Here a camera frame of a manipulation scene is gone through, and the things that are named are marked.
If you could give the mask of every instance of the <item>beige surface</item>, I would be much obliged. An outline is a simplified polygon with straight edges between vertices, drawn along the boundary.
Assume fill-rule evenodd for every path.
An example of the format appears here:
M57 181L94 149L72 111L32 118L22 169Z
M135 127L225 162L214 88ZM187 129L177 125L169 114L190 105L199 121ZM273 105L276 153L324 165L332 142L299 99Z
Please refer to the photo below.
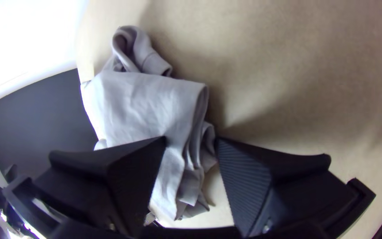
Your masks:
M110 55L121 25L147 30L174 76L207 83L221 135L295 154L328 153L343 181L376 194L344 238L382 224L382 1L91 0L77 37L81 81ZM176 227L232 223L218 171L211 212Z

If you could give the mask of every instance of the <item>fabric fold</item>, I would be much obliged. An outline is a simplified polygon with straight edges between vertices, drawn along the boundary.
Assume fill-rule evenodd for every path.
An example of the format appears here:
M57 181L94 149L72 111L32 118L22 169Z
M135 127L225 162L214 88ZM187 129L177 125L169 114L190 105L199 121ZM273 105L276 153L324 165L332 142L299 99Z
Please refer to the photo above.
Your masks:
M172 220L207 211L201 188L204 173L216 163L214 129L204 121L207 86L170 78L172 67L138 27L119 28L112 50L103 70L81 85L100 140L95 149L166 136L150 204Z

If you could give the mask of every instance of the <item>crumpled fabric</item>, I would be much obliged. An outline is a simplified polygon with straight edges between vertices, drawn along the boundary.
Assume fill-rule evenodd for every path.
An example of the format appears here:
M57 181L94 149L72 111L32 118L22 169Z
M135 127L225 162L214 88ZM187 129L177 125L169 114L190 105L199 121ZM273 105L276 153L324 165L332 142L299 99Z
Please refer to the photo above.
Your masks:
M103 70L80 87L95 150L166 136L150 210L172 220L208 211L201 188L217 161L214 128L204 121L207 86L170 78L171 65L138 27L120 27L111 44Z

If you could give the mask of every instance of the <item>dark gray panel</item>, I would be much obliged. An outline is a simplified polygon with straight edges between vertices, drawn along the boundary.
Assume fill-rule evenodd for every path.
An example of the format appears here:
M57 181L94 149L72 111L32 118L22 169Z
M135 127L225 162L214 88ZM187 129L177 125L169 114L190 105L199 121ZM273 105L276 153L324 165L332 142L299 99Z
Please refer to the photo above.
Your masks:
M52 150L93 150L97 137L86 115L77 70L38 81L0 99L0 170L17 164L36 177Z

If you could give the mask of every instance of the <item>white wall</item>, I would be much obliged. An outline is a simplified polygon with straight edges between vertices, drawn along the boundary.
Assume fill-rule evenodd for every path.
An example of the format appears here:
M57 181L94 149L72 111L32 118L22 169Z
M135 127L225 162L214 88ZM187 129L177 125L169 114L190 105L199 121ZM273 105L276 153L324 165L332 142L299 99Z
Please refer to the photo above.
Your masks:
M76 67L74 42L88 0L0 0L0 98Z

